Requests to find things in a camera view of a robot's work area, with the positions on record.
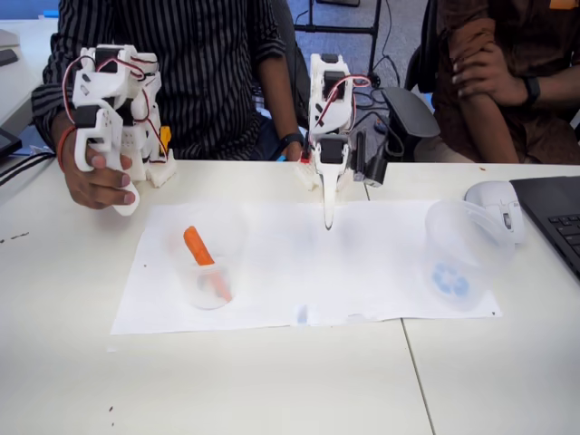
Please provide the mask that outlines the right hand of striped-shirt person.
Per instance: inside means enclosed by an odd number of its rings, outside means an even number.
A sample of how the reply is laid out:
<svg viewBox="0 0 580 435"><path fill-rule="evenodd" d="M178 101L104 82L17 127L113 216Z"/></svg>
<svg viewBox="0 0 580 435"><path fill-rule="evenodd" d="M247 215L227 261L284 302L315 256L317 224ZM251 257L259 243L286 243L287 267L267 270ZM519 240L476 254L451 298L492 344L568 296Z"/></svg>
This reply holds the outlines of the right hand of striped-shirt person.
<svg viewBox="0 0 580 435"><path fill-rule="evenodd" d="M81 171L74 158L75 140L76 131L72 130L58 153L65 183L73 201L91 209L133 204L136 196L127 190L131 178L125 172L131 167L131 159L121 157L122 170L111 169L106 166L106 159L101 153L88 148L85 160L92 166L92 170Z"/></svg>

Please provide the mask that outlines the left hand of brown-shirt person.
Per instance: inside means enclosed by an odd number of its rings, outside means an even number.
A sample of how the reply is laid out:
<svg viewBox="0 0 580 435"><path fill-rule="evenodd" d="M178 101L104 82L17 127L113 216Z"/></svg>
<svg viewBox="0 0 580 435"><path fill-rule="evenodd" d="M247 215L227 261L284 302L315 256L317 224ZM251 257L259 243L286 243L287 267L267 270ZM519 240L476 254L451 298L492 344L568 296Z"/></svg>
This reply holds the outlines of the left hand of brown-shirt person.
<svg viewBox="0 0 580 435"><path fill-rule="evenodd" d="M455 61L451 82L460 98L487 95L504 107L521 106L527 101L524 81L509 71L504 54L494 43Z"/></svg>

